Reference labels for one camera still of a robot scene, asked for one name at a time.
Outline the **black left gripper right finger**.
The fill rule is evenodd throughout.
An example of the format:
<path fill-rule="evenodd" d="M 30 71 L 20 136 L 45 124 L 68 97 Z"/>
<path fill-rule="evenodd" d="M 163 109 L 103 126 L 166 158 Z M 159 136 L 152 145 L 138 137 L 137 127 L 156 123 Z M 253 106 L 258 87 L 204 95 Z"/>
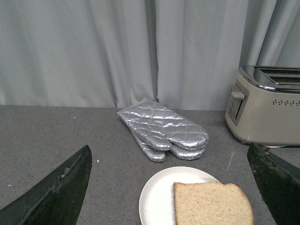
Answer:
<path fill-rule="evenodd" d="M 278 225 L 300 223 L 300 169 L 251 143 L 247 158 L 256 184 L 273 219 Z"/>

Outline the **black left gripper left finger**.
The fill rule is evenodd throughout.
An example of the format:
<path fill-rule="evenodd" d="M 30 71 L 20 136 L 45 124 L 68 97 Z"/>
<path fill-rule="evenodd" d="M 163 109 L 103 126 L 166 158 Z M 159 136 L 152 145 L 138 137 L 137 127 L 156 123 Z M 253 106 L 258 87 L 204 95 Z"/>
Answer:
<path fill-rule="evenodd" d="M 85 145 L 0 211 L 2 225 L 75 225 L 88 187 L 92 153 Z"/>

